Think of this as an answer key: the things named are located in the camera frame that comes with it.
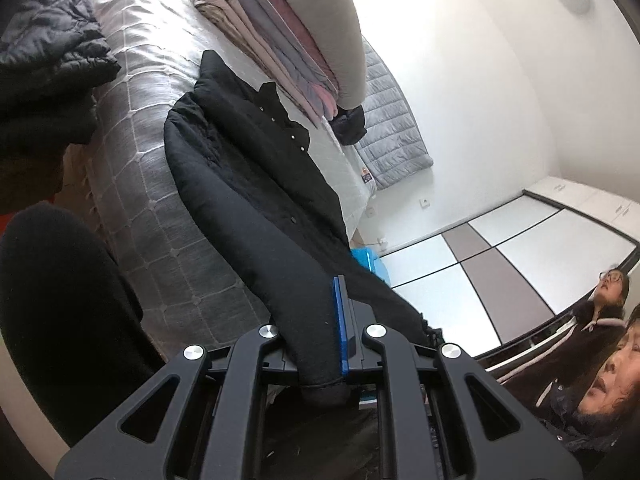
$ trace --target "gray pillow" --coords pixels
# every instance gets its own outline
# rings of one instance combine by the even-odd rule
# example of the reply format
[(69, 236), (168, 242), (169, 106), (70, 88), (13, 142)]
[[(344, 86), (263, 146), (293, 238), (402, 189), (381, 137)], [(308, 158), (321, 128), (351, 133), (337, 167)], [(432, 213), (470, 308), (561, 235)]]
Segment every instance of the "gray pillow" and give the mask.
[(353, 0), (286, 0), (316, 41), (340, 86), (338, 106), (350, 110), (366, 97), (366, 66)]

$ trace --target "bed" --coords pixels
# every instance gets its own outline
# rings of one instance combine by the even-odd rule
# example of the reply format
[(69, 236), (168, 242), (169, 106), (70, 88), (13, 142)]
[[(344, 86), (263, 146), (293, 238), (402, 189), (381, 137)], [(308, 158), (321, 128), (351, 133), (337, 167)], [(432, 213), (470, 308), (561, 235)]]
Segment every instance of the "bed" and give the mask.
[[(192, 0), (95, 0), (95, 12), (123, 67), (95, 93), (99, 129), (81, 154), (104, 237), (161, 351), (228, 344), (269, 314), (184, 208), (164, 158), (162, 127), (175, 101), (193, 89), (206, 49), (254, 88), (268, 78)], [(338, 194), (351, 238), (375, 191), (362, 179), (361, 158), (337, 143), (326, 121), (316, 128), (282, 92), (280, 99), (309, 130), (309, 155)]]

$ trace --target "black jacket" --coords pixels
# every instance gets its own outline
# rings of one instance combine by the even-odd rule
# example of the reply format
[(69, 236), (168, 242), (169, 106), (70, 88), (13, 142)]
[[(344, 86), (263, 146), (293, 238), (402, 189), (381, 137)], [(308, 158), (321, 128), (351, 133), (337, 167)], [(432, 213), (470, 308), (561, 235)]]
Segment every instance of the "black jacket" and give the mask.
[(351, 256), (337, 195), (274, 83), (255, 91), (207, 50), (169, 112), (166, 158), (191, 216), (269, 309), (303, 384), (340, 383), (332, 277), (379, 322), (428, 344), (420, 314)]
[(582, 471), (590, 473), (604, 456), (615, 446), (623, 429), (613, 428), (605, 433), (595, 433), (588, 416), (580, 416), (576, 408), (580, 396), (573, 388), (555, 382), (534, 414), (546, 429), (554, 435), (572, 455)]
[(576, 326), (567, 340), (539, 362), (524, 368), (504, 383), (504, 387), (526, 408), (533, 410), (540, 395), (555, 380), (578, 389), (586, 389), (591, 384), (594, 375), (625, 333), (622, 307), (604, 307), (596, 325), (590, 323), (593, 309), (592, 301), (580, 302), (574, 307)]
[(119, 69), (93, 0), (25, 0), (0, 39), (0, 155), (88, 143), (92, 89)]
[(115, 78), (93, 0), (25, 0), (0, 40), (0, 110)]

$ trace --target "silver screw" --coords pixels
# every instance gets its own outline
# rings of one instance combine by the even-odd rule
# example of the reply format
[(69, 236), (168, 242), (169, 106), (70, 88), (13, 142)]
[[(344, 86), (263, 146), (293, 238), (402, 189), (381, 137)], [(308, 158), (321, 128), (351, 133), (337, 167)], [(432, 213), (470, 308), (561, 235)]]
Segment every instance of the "silver screw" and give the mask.
[(195, 361), (204, 355), (204, 348), (200, 345), (187, 346), (182, 355), (184, 355), (189, 361)]
[(442, 355), (444, 355), (444, 357), (448, 357), (449, 359), (455, 359), (457, 357), (460, 357), (460, 354), (462, 354), (462, 350), (460, 350), (460, 347), (452, 343), (447, 343), (442, 347), (442, 350), (440, 351), (442, 352)]
[(367, 326), (367, 334), (371, 337), (382, 337), (386, 334), (386, 328), (382, 325), (369, 325)]
[(265, 325), (260, 327), (260, 335), (263, 338), (271, 339), (278, 335), (278, 327), (275, 325)]

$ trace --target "blue container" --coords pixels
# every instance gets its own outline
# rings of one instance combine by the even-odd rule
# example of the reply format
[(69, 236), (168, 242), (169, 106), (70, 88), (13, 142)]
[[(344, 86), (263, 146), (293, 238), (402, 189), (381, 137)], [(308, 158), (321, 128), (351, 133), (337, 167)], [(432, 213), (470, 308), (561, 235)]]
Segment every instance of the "blue container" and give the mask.
[(362, 247), (352, 249), (351, 254), (353, 254), (353, 257), (361, 266), (369, 269), (387, 285), (391, 286), (391, 280), (389, 279), (389, 273), (386, 270), (385, 264), (382, 263), (380, 256), (378, 256), (375, 251), (369, 247)]

